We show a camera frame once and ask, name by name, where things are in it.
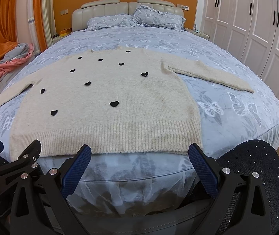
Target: bed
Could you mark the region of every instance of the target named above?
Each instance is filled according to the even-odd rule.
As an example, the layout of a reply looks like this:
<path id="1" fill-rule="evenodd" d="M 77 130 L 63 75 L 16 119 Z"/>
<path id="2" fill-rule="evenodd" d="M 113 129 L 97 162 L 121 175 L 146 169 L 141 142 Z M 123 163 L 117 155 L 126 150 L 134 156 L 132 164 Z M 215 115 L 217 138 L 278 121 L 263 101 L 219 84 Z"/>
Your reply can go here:
<path id="1" fill-rule="evenodd" d="M 182 14 L 180 8 L 163 1 L 142 1 L 154 9 Z M 254 94 L 223 85 L 180 75 L 199 105 L 204 153 L 219 158 L 238 144 L 261 139 L 279 147 L 279 101 L 248 67 L 215 44 L 187 31 L 134 26 L 84 31 L 87 21 L 96 16 L 132 14 L 138 3 L 119 0 L 85 4 L 73 13 L 73 33 L 48 48 L 19 72 L 7 85 L 70 54 L 87 49 L 113 49 L 117 46 L 148 48 L 199 59 L 214 68 L 234 73 L 250 83 Z M 9 158 L 12 122 L 27 90 L 0 107 L 1 156 Z M 44 172 L 59 168 L 70 156 L 38 159 Z M 196 173 L 185 155 L 132 153 L 93 155 L 74 194 L 67 197 L 82 214 L 109 217 L 134 217 L 177 208 L 190 188 Z"/>

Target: sweater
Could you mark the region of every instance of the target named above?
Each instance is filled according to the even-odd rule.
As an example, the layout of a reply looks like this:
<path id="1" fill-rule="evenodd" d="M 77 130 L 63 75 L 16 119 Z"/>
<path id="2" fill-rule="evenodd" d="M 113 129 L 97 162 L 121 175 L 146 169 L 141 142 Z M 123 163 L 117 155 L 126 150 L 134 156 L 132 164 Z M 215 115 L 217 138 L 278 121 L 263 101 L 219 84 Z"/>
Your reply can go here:
<path id="1" fill-rule="evenodd" d="M 66 56 L 0 94 L 1 106 L 33 85 L 12 124 L 11 160 L 35 139 L 42 157 L 74 155 L 83 144 L 93 154 L 187 154 L 192 143 L 202 147 L 198 105 L 176 73 L 253 92 L 201 61 L 143 48 Z"/>

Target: wardrobe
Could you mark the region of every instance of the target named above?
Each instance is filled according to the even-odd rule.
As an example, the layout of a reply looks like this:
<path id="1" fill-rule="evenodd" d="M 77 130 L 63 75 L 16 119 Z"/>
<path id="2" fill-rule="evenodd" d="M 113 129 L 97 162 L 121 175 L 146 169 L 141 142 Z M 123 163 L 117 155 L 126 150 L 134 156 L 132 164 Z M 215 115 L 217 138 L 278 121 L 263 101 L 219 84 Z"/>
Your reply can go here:
<path id="1" fill-rule="evenodd" d="M 205 0 L 201 31 L 279 99 L 279 0 Z"/>

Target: beige leather headboard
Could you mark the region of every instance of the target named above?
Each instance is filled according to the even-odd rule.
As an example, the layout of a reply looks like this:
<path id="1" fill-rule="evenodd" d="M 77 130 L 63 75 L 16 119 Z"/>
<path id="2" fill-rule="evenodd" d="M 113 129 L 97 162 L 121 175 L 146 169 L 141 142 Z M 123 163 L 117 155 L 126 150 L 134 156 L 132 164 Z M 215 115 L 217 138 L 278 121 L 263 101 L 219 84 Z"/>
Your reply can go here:
<path id="1" fill-rule="evenodd" d="M 170 12 L 184 16 L 183 10 L 173 3 L 162 0 L 137 0 L 137 2 L 120 2 L 120 0 L 99 0 L 85 3 L 72 13 L 72 32 L 86 29 L 87 22 L 93 17 L 134 14 L 139 4 L 147 5 L 155 10 Z"/>

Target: pillow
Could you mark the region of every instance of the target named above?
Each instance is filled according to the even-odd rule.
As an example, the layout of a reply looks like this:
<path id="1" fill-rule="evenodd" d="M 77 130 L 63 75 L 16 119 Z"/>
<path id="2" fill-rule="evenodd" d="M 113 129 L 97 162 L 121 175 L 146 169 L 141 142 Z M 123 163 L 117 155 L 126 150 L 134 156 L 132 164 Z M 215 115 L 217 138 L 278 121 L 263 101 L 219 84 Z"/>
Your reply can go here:
<path id="1" fill-rule="evenodd" d="M 161 12 L 154 10 L 146 5 L 139 5 L 135 12 L 133 20 L 141 25 L 168 28 L 176 31 L 184 30 L 185 18 L 170 12 Z"/>
<path id="2" fill-rule="evenodd" d="M 125 13 L 112 16 L 93 17 L 87 22 L 85 31 L 93 31 L 111 27 L 136 26 L 132 20 L 133 15 Z"/>

